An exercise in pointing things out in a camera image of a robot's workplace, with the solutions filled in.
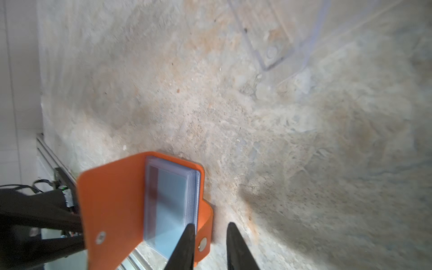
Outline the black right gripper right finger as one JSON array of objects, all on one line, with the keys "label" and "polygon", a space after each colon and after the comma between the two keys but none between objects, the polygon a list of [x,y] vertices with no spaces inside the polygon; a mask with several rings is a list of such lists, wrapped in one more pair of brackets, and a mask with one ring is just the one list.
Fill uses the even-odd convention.
[{"label": "black right gripper right finger", "polygon": [[227,269],[260,270],[235,223],[227,227]]}]

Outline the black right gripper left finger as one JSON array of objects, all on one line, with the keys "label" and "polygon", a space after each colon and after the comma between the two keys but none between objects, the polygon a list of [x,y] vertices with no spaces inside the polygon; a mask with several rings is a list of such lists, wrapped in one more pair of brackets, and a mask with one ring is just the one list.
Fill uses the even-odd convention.
[{"label": "black right gripper left finger", "polygon": [[195,225],[186,226],[164,270],[193,270],[195,254]]}]

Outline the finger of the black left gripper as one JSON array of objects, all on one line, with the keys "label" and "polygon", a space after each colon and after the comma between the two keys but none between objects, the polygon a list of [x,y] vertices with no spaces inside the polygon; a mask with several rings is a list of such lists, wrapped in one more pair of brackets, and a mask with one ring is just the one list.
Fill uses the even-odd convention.
[{"label": "finger of the black left gripper", "polygon": [[1,236],[1,269],[32,270],[85,249],[83,236],[57,239]]},{"label": "finger of the black left gripper", "polygon": [[1,227],[14,225],[83,232],[79,215],[38,195],[1,190]]}]

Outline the orange card holder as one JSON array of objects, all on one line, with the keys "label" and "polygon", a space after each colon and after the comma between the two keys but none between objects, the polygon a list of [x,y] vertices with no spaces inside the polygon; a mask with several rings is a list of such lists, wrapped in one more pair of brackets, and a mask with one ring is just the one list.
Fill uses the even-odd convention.
[{"label": "orange card holder", "polygon": [[149,151],[84,171],[76,180],[88,269],[114,270],[143,241],[145,160],[155,156],[195,169],[202,165]]}]

